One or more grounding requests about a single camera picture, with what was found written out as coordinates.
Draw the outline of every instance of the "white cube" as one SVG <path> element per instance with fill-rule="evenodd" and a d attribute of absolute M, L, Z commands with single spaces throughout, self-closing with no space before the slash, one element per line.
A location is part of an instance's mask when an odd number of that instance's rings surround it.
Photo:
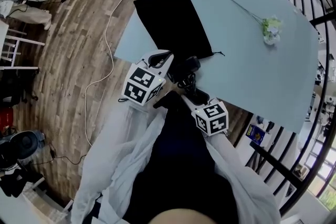
<path fill-rule="evenodd" d="M 145 105 L 158 94 L 165 82 L 164 78 L 132 64 L 125 78 L 122 95 L 137 104 Z"/>
<path fill-rule="evenodd" d="M 192 112 L 196 126 L 208 136 L 226 131 L 229 127 L 228 112 L 223 102 L 210 104 Z"/>

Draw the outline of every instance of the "skin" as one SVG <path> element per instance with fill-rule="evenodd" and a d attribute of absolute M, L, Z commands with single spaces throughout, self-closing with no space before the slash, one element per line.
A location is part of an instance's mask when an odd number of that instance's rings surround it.
<path fill-rule="evenodd" d="M 216 224 L 206 215 L 190 209 L 172 209 L 158 214 L 149 224 Z"/>

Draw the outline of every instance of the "white cable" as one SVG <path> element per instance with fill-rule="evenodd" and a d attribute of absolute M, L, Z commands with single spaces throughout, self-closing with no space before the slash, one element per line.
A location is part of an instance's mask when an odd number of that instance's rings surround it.
<path fill-rule="evenodd" d="M 123 1 L 123 0 L 120 0 L 119 3 L 115 6 L 114 10 L 112 11 L 112 13 L 111 13 L 111 15 L 110 15 L 110 18 L 109 18 L 109 21 L 108 21 L 108 23 L 107 23 L 107 25 L 106 25 L 105 34 L 104 34 L 105 42 L 106 42 L 106 46 L 108 47 L 109 52 L 110 52 L 110 57 L 111 57 L 111 61 L 112 61 L 112 69 L 111 69 L 110 73 L 108 73 L 105 77 L 103 77 L 103 78 L 100 79 L 100 80 L 97 80 L 97 81 L 95 81 L 95 82 L 90 83 L 90 84 L 85 88 L 85 136 L 86 136 L 86 139 L 87 139 L 87 141 L 89 142 L 90 146 L 92 146 L 92 144 L 90 143 L 89 138 L 88 138 L 88 134 L 87 134 L 87 132 L 86 132 L 86 125 L 87 125 L 87 124 L 86 124 L 86 117 L 87 117 L 87 91 L 88 91 L 88 88 L 89 88 L 91 85 L 94 85 L 94 84 L 96 84 L 96 83 L 98 83 L 98 82 L 101 82 L 101 81 L 103 81 L 104 79 L 108 78 L 108 77 L 112 74 L 112 72 L 113 72 L 113 70 L 114 70 L 114 62 L 113 62 L 113 57 L 112 57 L 112 51 L 111 51 L 110 45 L 109 45 L 109 43 L 108 43 L 108 41 L 107 41 L 106 33 L 107 33 L 107 30 L 109 29 L 109 25 L 110 25 L 110 22 L 111 22 L 112 15 L 113 15 L 114 11 L 117 9 L 117 7 L 120 5 L 120 3 L 121 3 L 122 1 Z"/>

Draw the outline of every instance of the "wooden floor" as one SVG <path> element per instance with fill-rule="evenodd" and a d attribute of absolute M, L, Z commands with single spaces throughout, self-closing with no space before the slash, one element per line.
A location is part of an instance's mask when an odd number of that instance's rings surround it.
<path fill-rule="evenodd" d="M 124 28 L 134 10 L 134 0 L 124 0 L 112 16 L 107 39 L 114 53 Z M 19 130 L 39 129 L 46 134 L 58 156 L 73 162 L 87 153 L 89 144 L 84 133 L 85 88 L 103 78 L 112 68 L 103 32 L 119 0 L 68 0 L 46 6 L 53 14 L 49 31 L 27 25 L 29 35 L 45 41 L 45 47 L 26 45 L 25 55 L 40 68 L 35 79 L 37 102 L 15 107 L 15 124 Z M 88 90 L 88 136 L 91 142 L 101 130 L 107 112 L 120 97 L 120 90 L 130 64 L 114 59 L 114 72 L 105 81 Z M 233 142 L 242 129 L 248 112 L 228 104 Z M 34 162 L 51 160 L 46 147 Z M 80 184 L 81 165 L 66 159 L 36 166 L 48 185 L 63 201 L 74 198 Z"/>

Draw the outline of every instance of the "white table leg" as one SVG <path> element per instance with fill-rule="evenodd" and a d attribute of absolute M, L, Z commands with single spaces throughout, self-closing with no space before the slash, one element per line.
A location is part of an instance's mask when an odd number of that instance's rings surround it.
<path fill-rule="evenodd" d="M 68 204 L 65 206 L 65 208 L 63 209 L 62 212 L 67 212 L 68 209 L 70 208 L 70 206 L 72 206 L 73 203 L 74 203 L 74 200 L 70 200 L 70 202 L 68 202 Z"/>
<path fill-rule="evenodd" d="M 13 53 L 13 61 L 12 61 L 12 67 L 14 66 L 15 64 L 15 58 L 16 58 L 16 54 L 17 54 L 17 49 L 19 47 L 19 43 L 20 41 L 18 40 L 15 44 L 15 48 L 14 48 L 14 53 Z"/>
<path fill-rule="evenodd" d="M 24 35 L 24 36 L 27 35 L 27 33 L 25 33 L 25 32 L 20 32 L 20 31 L 13 30 L 13 29 L 8 29 L 8 32 L 13 32 L 13 33 L 16 33 L 16 34 L 21 34 L 21 35 Z"/>
<path fill-rule="evenodd" d="M 3 54 L 14 54 L 13 51 L 2 51 Z"/>
<path fill-rule="evenodd" d="M 11 62 L 12 61 L 12 59 L 11 58 L 9 58 L 9 57 L 6 57 L 6 56 L 0 56 L 0 58 L 1 59 L 3 59 L 3 60 L 5 60 L 5 61 L 9 61 L 9 62 Z"/>
<path fill-rule="evenodd" d="M 20 69 L 20 70 L 33 70 L 33 69 L 38 69 L 38 67 L 0 67 L 0 70 L 13 70 L 13 69 Z"/>
<path fill-rule="evenodd" d="M 4 42 L 4 45 L 10 46 L 12 48 L 15 48 L 15 44 L 9 43 L 9 42 Z"/>
<path fill-rule="evenodd" d="M 35 182 L 29 189 L 34 189 L 36 188 L 38 185 L 40 185 L 43 181 L 44 181 L 44 177 L 40 178 L 37 182 Z"/>
<path fill-rule="evenodd" d="M 27 42 L 27 43 L 41 45 L 41 46 L 45 45 L 45 43 L 42 43 L 42 42 L 38 42 L 38 41 L 31 40 L 31 39 L 26 39 L 26 38 L 20 38 L 20 37 L 6 36 L 6 39 L 13 39 L 13 40 L 18 40 L 21 42 Z"/>

